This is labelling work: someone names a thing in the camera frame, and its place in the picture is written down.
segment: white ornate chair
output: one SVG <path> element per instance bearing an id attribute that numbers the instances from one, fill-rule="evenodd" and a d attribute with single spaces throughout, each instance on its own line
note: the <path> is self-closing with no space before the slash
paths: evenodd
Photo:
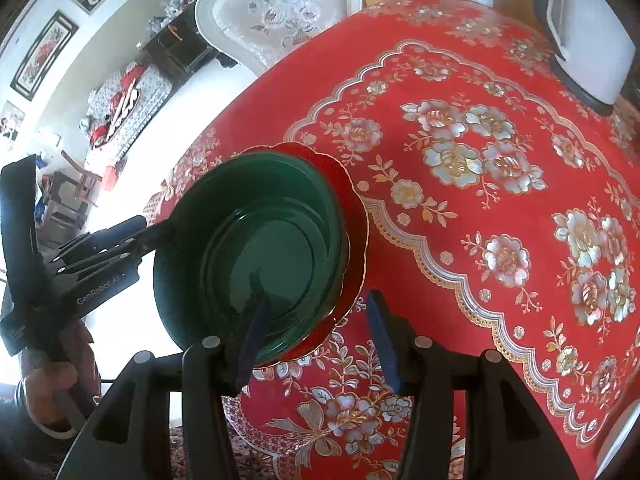
<path id="1" fill-rule="evenodd" d="M 362 0 L 198 0 L 203 38 L 261 75 L 309 38 L 362 8 Z"/>

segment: red pillow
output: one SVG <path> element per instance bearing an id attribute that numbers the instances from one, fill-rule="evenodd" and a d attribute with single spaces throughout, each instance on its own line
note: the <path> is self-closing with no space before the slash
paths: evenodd
<path id="1" fill-rule="evenodd" d="M 107 126 L 105 125 L 98 126 L 91 135 L 91 139 L 89 140 L 89 145 L 91 147 L 94 147 L 96 145 L 96 142 L 98 142 L 101 137 L 106 136 L 107 133 L 109 133 L 109 129 L 107 128 Z"/>
<path id="2" fill-rule="evenodd" d="M 127 72 L 127 74 L 120 80 L 120 84 L 122 85 L 122 88 L 124 89 L 125 92 L 127 91 L 127 89 L 129 88 L 129 85 L 134 79 L 135 80 L 140 79 L 140 76 L 142 76 L 143 73 L 145 73 L 145 70 L 146 70 L 146 66 L 137 64 L 135 67 L 133 67 L 131 70 Z"/>
<path id="3" fill-rule="evenodd" d="M 113 117 L 114 113 L 118 109 L 118 105 L 120 104 L 120 99 L 122 99 L 122 92 L 117 92 L 111 100 L 109 101 L 109 115 Z"/>

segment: screw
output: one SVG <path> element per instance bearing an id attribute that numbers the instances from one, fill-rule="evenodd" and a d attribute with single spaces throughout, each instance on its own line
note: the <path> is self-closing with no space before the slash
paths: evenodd
<path id="1" fill-rule="evenodd" d="M 490 363 L 499 363 L 502 360 L 502 354 L 497 350 L 487 350 L 484 353 L 484 358 Z"/>
<path id="2" fill-rule="evenodd" d="M 220 345 L 220 338 L 217 335 L 209 335 L 202 340 L 204 348 L 215 348 Z"/>
<path id="3" fill-rule="evenodd" d="M 433 345 L 433 339 L 425 335 L 419 335 L 414 339 L 414 344 L 418 348 L 431 348 L 431 345 Z"/>
<path id="4" fill-rule="evenodd" d="M 133 356 L 133 360 L 141 365 L 142 363 L 146 363 L 147 361 L 149 361 L 151 357 L 152 354 L 149 350 L 143 350 L 142 352 L 138 352 L 137 354 L 135 354 Z"/>

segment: sleeve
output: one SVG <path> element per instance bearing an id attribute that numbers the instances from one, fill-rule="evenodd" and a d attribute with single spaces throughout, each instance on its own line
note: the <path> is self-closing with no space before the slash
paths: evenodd
<path id="1" fill-rule="evenodd" d="M 35 463 L 57 462 L 68 453 L 74 442 L 75 430 L 55 431 L 37 422 L 24 400 L 22 383 L 11 402 L 0 404 L 0 425 L 17 452 Z"/>

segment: human hand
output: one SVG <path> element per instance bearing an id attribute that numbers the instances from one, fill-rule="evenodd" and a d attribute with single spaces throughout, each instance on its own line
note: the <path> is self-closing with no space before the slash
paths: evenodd
<path id="1" fill-rule="evenodd" d="M 80 379 L 92 396 L 100 395 L 100 374 L 95 366 L 94 342 L 84 323 L 78 321 L 60 334 L 63 347 L 71 363 L 48 363 L 25 378 L 24 399 L 31 414 L 45 426 L 64 422 L 66 417 L 53 399 L 56 390 L 67 390 Z"/>

